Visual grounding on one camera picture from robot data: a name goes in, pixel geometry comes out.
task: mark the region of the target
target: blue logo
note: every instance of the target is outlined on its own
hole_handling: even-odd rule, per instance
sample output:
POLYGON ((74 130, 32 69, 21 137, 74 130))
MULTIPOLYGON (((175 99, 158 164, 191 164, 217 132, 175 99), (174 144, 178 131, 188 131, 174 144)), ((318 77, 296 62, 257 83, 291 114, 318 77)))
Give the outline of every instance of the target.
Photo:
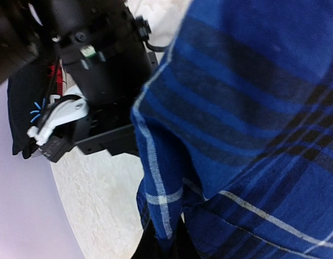
POLYGON ((43 98, 42 108, 41 108, 41 106, 37 102, 34 102, 34 104, 35 104, 35 106, 37 107, 38 110, 34 110, 34 111, 30 112, 30 114, 37 113, 37 115, 32 118, 32 120, 30 121, 30 123, 33 123, 35 120, 37 120, 37 118, 39 118, 41 116, 41 111, 44 108, 44 106, 46 105, 46 99, 43 98))

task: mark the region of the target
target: blue shirt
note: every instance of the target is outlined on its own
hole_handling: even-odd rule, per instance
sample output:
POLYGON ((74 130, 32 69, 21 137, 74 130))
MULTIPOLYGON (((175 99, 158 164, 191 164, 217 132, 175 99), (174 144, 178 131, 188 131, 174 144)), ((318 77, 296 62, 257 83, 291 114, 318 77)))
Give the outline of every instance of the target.
POLYGON ((333 258, 333 1, 194 0, 132 120, 164 249, 333 258))

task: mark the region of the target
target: blue cloth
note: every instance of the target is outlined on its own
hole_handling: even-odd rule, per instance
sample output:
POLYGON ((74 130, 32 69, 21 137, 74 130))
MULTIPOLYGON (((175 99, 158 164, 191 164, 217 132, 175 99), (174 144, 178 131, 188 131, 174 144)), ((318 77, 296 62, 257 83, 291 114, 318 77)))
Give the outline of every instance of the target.
POLYGON ((194 0, 132 120, 165 250, 333 258, 333 1, 194 0))

